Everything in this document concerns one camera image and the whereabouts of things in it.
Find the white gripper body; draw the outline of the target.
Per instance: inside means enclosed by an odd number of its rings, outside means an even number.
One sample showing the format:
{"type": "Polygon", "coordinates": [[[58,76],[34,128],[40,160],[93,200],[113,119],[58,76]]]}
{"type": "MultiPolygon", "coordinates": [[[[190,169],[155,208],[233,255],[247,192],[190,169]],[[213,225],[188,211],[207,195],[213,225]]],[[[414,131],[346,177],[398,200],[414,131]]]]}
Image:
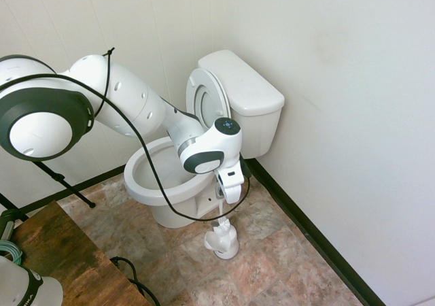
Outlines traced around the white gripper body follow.
{"type": "Polygon", "coordinates": [[[241,196],[241,185],[244,182],[240,162],[237,161],[231,167],[220,167],[214,173],[227,204],[237,203],[241,196]]]}

